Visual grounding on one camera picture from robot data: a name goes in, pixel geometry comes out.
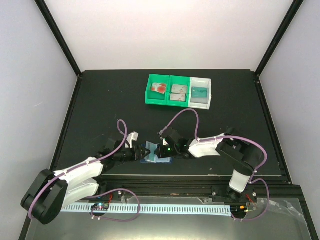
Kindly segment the white bin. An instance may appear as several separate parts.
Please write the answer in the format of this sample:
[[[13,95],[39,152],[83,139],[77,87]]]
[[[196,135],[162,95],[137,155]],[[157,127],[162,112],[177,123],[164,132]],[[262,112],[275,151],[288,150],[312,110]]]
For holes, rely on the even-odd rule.
[[[207,88],[207,98],[192,98],[192,87]],[[209,110],[212,99],[212,82],[209,78],[190,78],[189,102],[188,107],[193,109]]]

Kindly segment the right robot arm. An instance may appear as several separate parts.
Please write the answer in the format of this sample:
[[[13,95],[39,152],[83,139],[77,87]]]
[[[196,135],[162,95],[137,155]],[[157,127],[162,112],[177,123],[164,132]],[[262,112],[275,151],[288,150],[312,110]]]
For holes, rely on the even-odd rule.
[[[228,187],[213,191],[217,197],[229,202],[238,202],[246,195],[247,185],[252,183],[254,175],[268,159],[266,150],[260,144],[239,136],[233,128],[207,138],[184,138],[171,127],[158,135],[163,143],[148,147],[150,156],[158,160],[221,157],[230,163],[233,172]]]

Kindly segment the light blue slotted strip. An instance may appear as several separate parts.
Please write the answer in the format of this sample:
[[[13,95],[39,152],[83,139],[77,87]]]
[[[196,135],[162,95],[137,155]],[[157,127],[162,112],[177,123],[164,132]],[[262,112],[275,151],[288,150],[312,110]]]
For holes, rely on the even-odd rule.
[[[154,214],[154,215],[232,215],[228,205],[193,205],[193,204],[128,204],[110,203],[107,211],[93,211],[94,203],[76,202],[63,208],[65,213],[101,213],[101,214]]]

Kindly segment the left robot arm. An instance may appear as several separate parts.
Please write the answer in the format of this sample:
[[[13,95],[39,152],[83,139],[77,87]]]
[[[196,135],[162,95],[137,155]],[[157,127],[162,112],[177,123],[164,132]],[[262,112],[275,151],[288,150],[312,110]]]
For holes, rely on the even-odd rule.
[[[109,139],[94,157],[63,170],[42,170],[20,205],[30,219],[47,225],[70,204],[92,196],[97,200],[103,199],[108,188],[95,180],[103,171],[112,169],[116,162],[140,161],[150,153],[145,145],[134,145],[130,139]]]

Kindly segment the black frame post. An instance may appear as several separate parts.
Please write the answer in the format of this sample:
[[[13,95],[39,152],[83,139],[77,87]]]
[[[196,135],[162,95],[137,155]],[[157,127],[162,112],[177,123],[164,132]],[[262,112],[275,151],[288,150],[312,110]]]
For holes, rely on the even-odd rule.
[[[68,60],[72,70],[74,71],[75,75],[77,77],[80,77],[82,75],[82,72],[62,34],[60,31],[49,7],[47,6],[46,2],[44,0],[35,0],[34,1],[40,10],[42,16],[44,17],[47,25],[49,26],[51,32],[53,33],[56,41],[58,42],[61,50],[63,51],[66,59]]]
[[[293,0],[288,11],[286,12],[283,20],[281,21],[272,41],[270,42],[266,52],[264,53],[258,67],[255,70],[255,75],[260,77],[266,68],[268,62],[270,61],[273,53],[277,49],[279,43],[284,37],[286,31],[288,30],[290,24],[298,13],[300,7],[302,6],[304,0]]]

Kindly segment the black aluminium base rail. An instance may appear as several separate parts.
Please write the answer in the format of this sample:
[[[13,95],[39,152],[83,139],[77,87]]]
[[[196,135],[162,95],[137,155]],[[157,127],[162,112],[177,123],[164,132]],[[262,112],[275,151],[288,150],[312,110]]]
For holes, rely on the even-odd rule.
[[[102,176],[97,193],[128,189],[137,196],[151,197],[204,197],[235,203],[249,196],[253,200],[265,198],[267,189],[258,181],[248,184],[242,193],[232,190],[225,177],[147,177],[147,176]]]

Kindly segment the left circuit board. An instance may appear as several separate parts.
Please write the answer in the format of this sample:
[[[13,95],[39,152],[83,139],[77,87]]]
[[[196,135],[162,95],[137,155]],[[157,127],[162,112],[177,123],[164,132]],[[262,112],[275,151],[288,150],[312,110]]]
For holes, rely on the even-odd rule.
[[[109,209],[108,203],[95,203],[92,207],[92,211],[107,211]]]

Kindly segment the green bin middle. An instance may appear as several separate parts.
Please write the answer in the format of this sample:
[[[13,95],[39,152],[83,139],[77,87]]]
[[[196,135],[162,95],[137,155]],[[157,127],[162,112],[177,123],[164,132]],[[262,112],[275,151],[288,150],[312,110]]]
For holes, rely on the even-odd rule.
[[[169,83],[166,91],[166,105],[171,107],[182,107],[186,108],[189,104],[189,93],[190,93],[190,77],[185,76],[169,76]],[[170,94],[185,94],[185,102],[182,101],[171,101]]]

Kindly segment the black frame post left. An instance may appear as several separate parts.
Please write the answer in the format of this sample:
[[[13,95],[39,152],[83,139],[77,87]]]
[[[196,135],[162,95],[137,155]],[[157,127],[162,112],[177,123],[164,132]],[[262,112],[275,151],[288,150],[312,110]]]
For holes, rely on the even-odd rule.
[[[72,70],[74,71],[75,75],[77,77],[80,77],[82,75],[82,72],[62,34],[60,31],[49,7],[47,6],[46,2],[44,0],[35,0],[34,1],[40,10],[42,16],[44,17],[47,25],[49,26],[51,32],[53,33],[56,41],[58,42],[61,50],[63,51],[66,59],[68,60]]]

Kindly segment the pink blossom card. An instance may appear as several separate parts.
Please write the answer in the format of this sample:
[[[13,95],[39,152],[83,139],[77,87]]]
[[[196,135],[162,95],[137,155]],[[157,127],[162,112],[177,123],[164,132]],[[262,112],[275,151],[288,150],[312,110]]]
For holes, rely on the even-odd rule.
[[[186,95],[183,93],[171,93],[169,96],[169,99],[171,101],[178,101],[178,102],[185,102],[186,101]]]

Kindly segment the green bin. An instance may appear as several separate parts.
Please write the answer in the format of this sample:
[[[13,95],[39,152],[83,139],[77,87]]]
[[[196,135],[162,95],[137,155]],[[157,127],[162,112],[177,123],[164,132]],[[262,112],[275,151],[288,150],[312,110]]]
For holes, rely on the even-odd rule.
[[[190,93],[190,77],[185,76],[169,76],[169,83],[166,91],[166,105],[171,107],[182,107],[186,108],[189,104],[189,93]],[[185,94],[185,102],[182,101],[171,101],[170,94]]]
[[[166,93],[167,93],[167,87],[168,87],[169,81],[170,81],[169,75],[150,74],[148,77],[148,82],[147,82],[146,90],[145,90],[145,103],[149,104],[149,105],[165,106],[167,104]],[[153,83],[166,84],[167,85],[166,93],[160,94],[160,93],[151,91],[151,85]]]

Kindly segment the green bin left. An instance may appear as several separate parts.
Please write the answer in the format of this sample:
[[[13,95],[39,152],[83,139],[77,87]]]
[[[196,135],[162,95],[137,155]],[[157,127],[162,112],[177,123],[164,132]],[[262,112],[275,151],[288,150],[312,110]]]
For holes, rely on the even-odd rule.
[[[145,103],[149,104],[149,105],[165,106],[167,104],[166,93],[167,93],[167,87],[168,87],[169,81],[170,81],[169,75],[150,74],[148,77],[148,82],[147,82],[146,90],[145,90]],[[151,85],[153,83],[166,84],[167,85],[166,93],[160,94],[160,93],[151,91]]]

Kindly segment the blue leather card holder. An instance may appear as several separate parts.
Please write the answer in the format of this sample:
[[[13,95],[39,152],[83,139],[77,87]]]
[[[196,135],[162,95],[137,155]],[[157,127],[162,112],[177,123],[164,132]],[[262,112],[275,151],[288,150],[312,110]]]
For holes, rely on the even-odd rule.
[[[155,143],[147,141],[145,143],[146,147],[150,150],[150,155],[148,159],[141,159],[140,163],[141,164],[171,164],[172,163],[172,158],[171,157],[166,157],[166,158],[157,158],[154,154],[154,147]]]

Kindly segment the black frame post right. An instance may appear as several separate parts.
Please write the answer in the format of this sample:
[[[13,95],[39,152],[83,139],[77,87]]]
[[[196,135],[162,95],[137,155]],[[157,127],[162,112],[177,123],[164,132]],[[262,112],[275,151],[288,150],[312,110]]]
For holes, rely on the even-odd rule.
[[[279,43],[284,37],[286,31],[288,30],[290,24],[298,13],[300,7],[302,6],[304,0],[293,0],[288,11],[286,12],[283,20],[281,21],[272,41],[270,42],[266,52],[264,53],[258,67],[255,70],[255,75],[260,77],[266,68],[268,62],[270,61],[273,53],[277,49]]]

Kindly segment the red circle card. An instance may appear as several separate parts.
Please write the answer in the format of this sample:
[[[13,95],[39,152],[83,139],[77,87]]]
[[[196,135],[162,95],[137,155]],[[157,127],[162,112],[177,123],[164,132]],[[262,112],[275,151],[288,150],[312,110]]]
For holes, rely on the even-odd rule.
[[[152,85],[151,85],[151,88],[150,90],[153,91],[153,92],[158,92],[158,88],[161,87],[161,85],[157,82],[154,82]]]
[[[167,90],[167,85],[165,83],[159,83],[161,86],[158,88],[158,92],[159,94],[165,94],[166,90]]]

